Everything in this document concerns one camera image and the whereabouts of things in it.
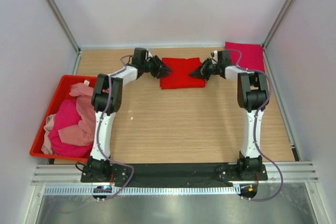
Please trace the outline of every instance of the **red cloth on table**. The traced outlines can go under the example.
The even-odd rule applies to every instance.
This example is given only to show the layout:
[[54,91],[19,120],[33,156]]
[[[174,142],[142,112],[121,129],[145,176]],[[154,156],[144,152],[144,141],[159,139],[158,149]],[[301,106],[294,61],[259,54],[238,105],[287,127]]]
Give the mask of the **red cloth on table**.
[[[239,66],[242,68],[265,71],[261,45],[225,42],[225,49],[236,49],[242,52],[243,56],[239,62]],[[232,64],[236,64],[239,59],[239,53],[231,51],[230,56]]]
[[162,58],[162,62],[173,71],[160,79],[161,89],[203,88],[205,80],[189,76],[202,63],[199,58]]

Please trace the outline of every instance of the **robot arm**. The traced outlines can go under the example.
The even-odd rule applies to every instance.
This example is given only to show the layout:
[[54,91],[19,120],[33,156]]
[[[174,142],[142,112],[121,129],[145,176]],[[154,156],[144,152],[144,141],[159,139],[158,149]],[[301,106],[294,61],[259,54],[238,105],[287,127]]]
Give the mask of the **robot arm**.
[[262,168],[262,157],[256,149],[254,133],[260,146],[261,120],[265,108],[258,112],[257,117],[256,112],[269,95],[267,79],[259,72],[245,71],[233,65],[229,50],[214,51],[200,67],[190,73],[192,77],[205,80],[209,80],[211,75],[237,81],[237,102],[244,113],[244,140],[239,152],[237,171],[241,178],[253,178]]
[[96,130],[90,157],[87,165],[83,167],[82,182],[106,181],[111,176],[110,162],[106,157],[111,155],[111,131],[113,120],[121,106],[122,87],[147,72],[159,79],[168,76],[171,71],[172,69],[167,67],[158,56],[152,56],[144,48],[135,48],[131,63],[115,73],[98,75],[91,101],[96,112]]

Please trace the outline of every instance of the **white wall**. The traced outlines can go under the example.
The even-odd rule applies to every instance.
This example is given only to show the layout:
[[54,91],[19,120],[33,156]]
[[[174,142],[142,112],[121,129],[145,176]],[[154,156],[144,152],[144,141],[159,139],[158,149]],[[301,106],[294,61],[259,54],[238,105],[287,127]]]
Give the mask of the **white wall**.
[[336,2],[296,0],[267,48],[302,158],[336,212]]
[[55,0],[82,47],[262,43],[285,0]]
[[29,155],[75,51],[45,0],[0,0],[0,218],[23,223],[38,159]]

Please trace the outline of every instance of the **wooden tabletop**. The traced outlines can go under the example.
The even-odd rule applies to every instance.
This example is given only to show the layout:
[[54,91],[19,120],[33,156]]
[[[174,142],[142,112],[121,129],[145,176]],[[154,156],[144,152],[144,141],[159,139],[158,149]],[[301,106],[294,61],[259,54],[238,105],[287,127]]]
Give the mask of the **wooden tabletop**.
[[[153,49],[174,58],[210,56],[216,48]],[[79,75],[96,76],[122,67],[120,57],[134,49],[86,50]],[[275,161],[294,161],[275,95],[266,107],[261,149]],[[243,111],[237,83],[212,76],[205,88],[161,90],[144,74],[123,87],[122,105],[113,123],[111,155],[124,163],[235,162],[243,140]]]

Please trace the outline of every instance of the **red tray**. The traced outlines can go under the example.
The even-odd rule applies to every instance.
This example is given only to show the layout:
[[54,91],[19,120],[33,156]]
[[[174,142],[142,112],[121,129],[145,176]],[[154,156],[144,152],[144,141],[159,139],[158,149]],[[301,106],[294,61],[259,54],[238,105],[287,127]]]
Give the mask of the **red tray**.
[[68,160],[74,160],[74,161],[79,161],[79,162],[86,162],[88,160],[90,154],[88,154],[85,157],[68,157],[68,156],[61,156],[61,155],[47,155],[41,151],[41,148],[44,142],[44,134],[45,134],[45,130],[43,129],[43,127],[46,123],[48,115],[55,114],[58,111],[62,101],[64,101],[65,99],[76,99],[75,97],[72,97],[69,95],[71,85],[76,84],[78,82],[84,82],[85,80],[88,80],[90,82],[89,86],[94,88],[96,81],[97,81],[97,77],[73,76],[73,75],[62,76],[62,78],[60,79],[58,83],[55,94],[51,100],[51,103],[48,107],[48,110],[43,118],[40,129],[37,132],[32,148],[30,149],[31,156],[68,159]]

